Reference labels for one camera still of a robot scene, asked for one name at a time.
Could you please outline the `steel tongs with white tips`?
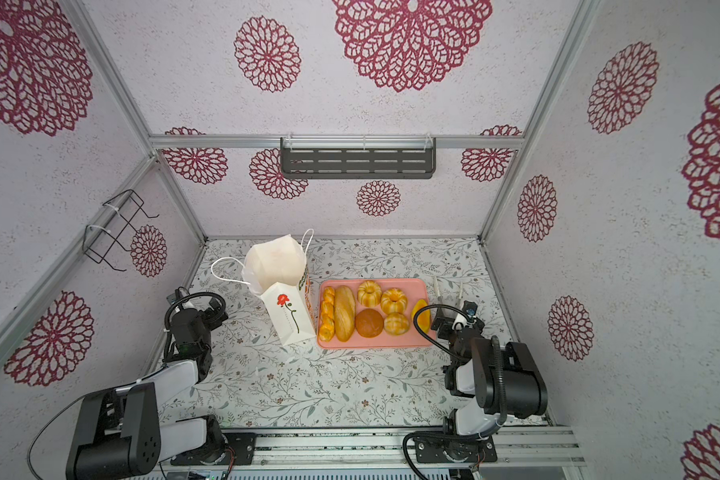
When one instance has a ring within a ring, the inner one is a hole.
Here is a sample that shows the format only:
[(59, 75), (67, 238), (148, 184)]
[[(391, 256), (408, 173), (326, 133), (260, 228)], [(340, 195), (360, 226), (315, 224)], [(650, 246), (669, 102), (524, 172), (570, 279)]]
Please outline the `steel tongs with white tips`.
[[(440, 288), (440, 281), (437, 276), (433, 277), (433, 288), (435, 291), (436, 304), (449, 305), (455, 307), (458, 302), (463, 301), (463, 284), (459, 284), (458, 296), (453, 296), (449, 291)], [(455, 310), (437, 308), (434, 310), (434, 319), (447, 319), (448, 321), (465, 322), (466, 316), (459, 314)]]

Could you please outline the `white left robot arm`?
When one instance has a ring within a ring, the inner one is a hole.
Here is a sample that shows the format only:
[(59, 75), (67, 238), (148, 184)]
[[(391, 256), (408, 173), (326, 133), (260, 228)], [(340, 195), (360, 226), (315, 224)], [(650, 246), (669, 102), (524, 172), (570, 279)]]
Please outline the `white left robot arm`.
[(207, 377), (212, 365), (211, 331), (226, 319), (226, 307), (218, 300), (204, 310), (170, 310), (171, 339), (164, 365), (130, 384), (82, 399), (65, 476), (122, 479), (145, 475), (158, 463), (180, 457), (200, 464), (220, 462), (227, 441), (215, 416), (162, 424), (159, 409)]

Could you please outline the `small scored round bun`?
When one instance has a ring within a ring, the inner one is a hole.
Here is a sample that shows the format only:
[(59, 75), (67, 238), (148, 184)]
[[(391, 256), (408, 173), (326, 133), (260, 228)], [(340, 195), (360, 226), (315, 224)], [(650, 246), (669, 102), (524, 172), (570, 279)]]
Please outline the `small scored round bun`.
[(393, 336), (403, 335), (410, 329), (410, 319), (403, 313), (393, 312), (384, 318), (384, 330)]

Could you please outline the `oval yellow bread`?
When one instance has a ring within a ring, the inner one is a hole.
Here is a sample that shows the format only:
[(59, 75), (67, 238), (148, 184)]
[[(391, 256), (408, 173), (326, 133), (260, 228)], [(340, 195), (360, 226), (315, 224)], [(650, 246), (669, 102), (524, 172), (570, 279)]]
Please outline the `oval yellow bread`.
[(411, 313), (411, 318), (416, 319), (416, 324), (424, 333), (428, 333), (431, 328), (431, 314), (428, 306), (429, 303), (426, 299), (420, 299), (415, 303)]

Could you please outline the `long pale baguette bread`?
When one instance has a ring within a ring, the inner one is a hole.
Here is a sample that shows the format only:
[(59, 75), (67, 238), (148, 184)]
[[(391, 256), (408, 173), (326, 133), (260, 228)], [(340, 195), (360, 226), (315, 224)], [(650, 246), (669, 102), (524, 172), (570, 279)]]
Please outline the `long pale baguette bread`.
[(335, 293), (335, 336), (347, 342), (355, 331), (356, 301), (348, 286), (339, 286)]

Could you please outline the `striped round bun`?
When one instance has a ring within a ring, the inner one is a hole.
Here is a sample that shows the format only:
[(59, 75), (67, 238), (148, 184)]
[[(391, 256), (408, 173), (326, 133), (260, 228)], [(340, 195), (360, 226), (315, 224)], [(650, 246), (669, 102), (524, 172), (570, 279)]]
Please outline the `striped round bun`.
[(381, 295), (380, 307), (387, 315), (393, 313), (404, 313), (407, 306), (408, 298), (401, 289), (390, 288), (385, 290)]

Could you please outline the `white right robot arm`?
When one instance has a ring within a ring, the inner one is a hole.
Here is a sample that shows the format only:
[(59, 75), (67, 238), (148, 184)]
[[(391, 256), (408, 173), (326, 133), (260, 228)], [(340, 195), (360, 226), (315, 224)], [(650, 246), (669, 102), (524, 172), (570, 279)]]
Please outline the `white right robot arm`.
[(451, 359), (444, 367), (445, 389), (468, 400), (445, 418), (443, 434), (463, 441), (486, 439), (510, 416), (543, 416), (548, 407), (547, 387), (528, 346), (485, 337), (484, 322), (472, 303), (467, 306), (432, 305), (430, 326), (436, 333), (432, 343)]

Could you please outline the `ring shaped yellow bun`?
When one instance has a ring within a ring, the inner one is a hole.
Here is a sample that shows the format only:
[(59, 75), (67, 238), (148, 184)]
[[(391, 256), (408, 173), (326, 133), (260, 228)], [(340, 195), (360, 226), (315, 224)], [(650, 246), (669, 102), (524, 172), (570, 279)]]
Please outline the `ring shaped yellow bun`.
[(364, 307), (372, 308), (378, 306), (381, 301), (381, 296), (382, 288), (375, 281), (367, 280), (358, 286), (358, 302)]

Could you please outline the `long twisted yellow bread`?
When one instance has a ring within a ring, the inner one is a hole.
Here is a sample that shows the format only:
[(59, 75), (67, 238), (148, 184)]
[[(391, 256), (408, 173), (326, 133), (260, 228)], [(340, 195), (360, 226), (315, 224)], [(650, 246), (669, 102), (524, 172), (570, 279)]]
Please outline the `long twisted yellow bread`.
[(330, 341), (335, 335), (335, 289), (327, 287), (320, 304), (320, 326), (318, 337), (323, 342)]

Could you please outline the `round brown bread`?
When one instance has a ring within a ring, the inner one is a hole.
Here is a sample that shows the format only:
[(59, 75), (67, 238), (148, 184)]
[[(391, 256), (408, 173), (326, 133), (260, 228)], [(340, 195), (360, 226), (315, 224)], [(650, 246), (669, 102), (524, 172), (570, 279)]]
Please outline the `round brown bread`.
[(357, 333), (364, 338), (375, 338), (384, 330), (384, 318), (374, 309), (364, 309), (355, 318)]

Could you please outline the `white floral paper bag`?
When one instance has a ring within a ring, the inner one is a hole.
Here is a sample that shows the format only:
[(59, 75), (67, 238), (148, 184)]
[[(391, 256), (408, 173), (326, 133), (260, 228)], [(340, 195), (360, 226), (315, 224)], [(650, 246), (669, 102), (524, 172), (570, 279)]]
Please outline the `white floral paper bag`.
[[(224, 282), (247, 286), (268, 312), (282, 345), (316, 337), (311, 307), (307, 301), (309, 271), (307, 253), (314, 230), (307, 229), (300, 240), (291, 235), (253, 245), (243, 260), (227, 256), (215, 260), (210, 273)], [(239, 278), (223, 277), (219, 264), (233, 261), (241, 266)]]

